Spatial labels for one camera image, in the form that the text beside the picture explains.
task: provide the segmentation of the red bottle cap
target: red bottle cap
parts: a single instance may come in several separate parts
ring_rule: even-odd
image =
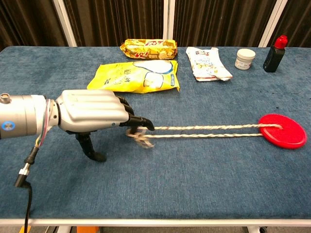
[[[278,39],[276,39],[274,47],[279,50],[283,50],[286,45],[287,45],[287,36],[282,35]]]
[[[287,149],[302,147],[307,142],[306,131],[293,119],[279,114],[264,115],[259,124],[279,124],[282,129],[276,127],[262,127],[260,132],[269,142]]]

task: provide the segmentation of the crumpled package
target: crumpled package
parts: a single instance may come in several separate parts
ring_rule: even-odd
[[[147,93],[177,88],[177,61],[149,60],[100,65],[88,89]]]
[[[220,61],[218,48],[201,50],[195,47],[188,47],[186,54],[189,57],[191,68],[195,79],[199,82],[215,80],[227,81],[232,75]]]
[[[134,59],[173,59],[177,54],[174,40],[127,39],[120,49],[127,57]]]

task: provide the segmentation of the blue circular label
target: blue circular label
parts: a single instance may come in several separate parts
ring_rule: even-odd
[[[15,124],[12,121],[5,121],[5,122],[3,122],[1,127],[5,131],[11,131],[11,130],[15,129]]]

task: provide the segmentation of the black bottle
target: black bottle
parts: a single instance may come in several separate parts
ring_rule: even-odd
[[[266,60],[263,63],[263,69],[266,72],[275,72],[278,64],[280,64],[285,53],[285,46],[287,45],[287,36],[280,36],[275,44],[271,46]]]

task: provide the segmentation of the dark curtain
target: dark curtain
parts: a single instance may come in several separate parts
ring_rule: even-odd
[[[163,0],[64,0],[78,46],[163,37]]]
[[[0,50],[11,45],[67,46],[51,0],[1,0]]]
[[[177,0],[179,46],[257,47],[276,0]]]
[[[287,35],[288,47],[311,47],[311,1],[288,0],[268,46]]]

